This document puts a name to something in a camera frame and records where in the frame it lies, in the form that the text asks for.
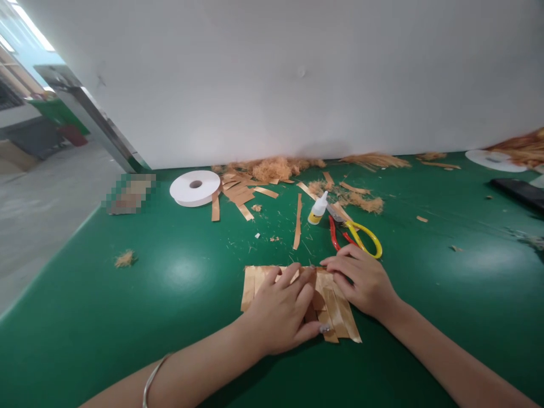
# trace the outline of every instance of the cardboard box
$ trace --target cardboard box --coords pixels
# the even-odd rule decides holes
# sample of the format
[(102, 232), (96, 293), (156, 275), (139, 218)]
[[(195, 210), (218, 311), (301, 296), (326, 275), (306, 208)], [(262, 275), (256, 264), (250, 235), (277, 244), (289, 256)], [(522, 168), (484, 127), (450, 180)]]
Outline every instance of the cardboard box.
[(38, 160), (26, 154), (11, 141), (0, 141), (0, 174), (27, 172), (36, 164)]

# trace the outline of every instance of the silver bangle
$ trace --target silver bangle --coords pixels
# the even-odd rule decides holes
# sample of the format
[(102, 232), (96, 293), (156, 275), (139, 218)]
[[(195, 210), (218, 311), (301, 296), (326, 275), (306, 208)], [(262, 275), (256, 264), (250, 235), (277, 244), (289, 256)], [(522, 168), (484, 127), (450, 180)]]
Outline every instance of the silver bangle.
[(155, 367), (151, 375), (149, 376), (149, 379), (147, 380), (146, 387), (143, 389), (143, 408), (147, 408), (147, 393), (149, 392), (149, 387), (151, 386), (151, 383), (153, 382), (153, 379), (157, 375), (157, 372), (159, 371), (160, 366), (163, 365), (163, 363), (166, 361), (168, 357), (170, 357), (172, 353), (168, 353), (166, 356), (163, 357), (161, 361), (159, 361), (159, 364)]

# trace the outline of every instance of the glue bottle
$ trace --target glue bottle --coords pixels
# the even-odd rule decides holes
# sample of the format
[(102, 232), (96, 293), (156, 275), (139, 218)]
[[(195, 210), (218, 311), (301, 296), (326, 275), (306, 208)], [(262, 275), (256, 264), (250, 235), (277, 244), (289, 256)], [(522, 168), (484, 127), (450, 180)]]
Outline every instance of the glue bottle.
[(316, 200), (316, 203), (312, 207), (312, 211), (310, 211), (310, 215), (308, 215), (308, 222), (310, 224), (318, 225), (319, 221), (321, 221), (321, 218), (323, 217), (323, 214), (327, 209), (328, 194), (329, 192), (325, 192), (320, 198)]

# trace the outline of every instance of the hand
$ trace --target hand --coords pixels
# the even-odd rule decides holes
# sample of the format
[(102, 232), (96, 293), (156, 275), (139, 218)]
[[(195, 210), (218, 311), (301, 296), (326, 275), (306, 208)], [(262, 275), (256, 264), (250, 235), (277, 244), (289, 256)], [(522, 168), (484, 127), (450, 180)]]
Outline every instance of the hand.
[(381, 322), (394, 315), (402, 303), (381, 263), (353, 244), (344, 246), (336, 256), (322, 260), (321, 265), (327, 267), (327, 272), (334, 273), (334, 281), (347, 300)]
[(299, 269), (299, 263), (292, 263), (283, 274), (279, 267), (270, 271), (251, 306), (239, 318), (252, 341), (260, 345), (262, 356), (294, 349), (320, 332), (318, 321), (302, 323), (313, 298), (316, 269), (306, 268), (290, 283)]

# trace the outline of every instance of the gray floor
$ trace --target gray floor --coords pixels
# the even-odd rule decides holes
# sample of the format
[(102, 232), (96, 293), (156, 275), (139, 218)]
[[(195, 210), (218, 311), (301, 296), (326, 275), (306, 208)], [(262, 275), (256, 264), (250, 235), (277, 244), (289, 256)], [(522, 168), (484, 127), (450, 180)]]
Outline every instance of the gray floor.
[(93, 211), (122, 173), (95, 141), (24, 175), (0, 176), (0, 315)]

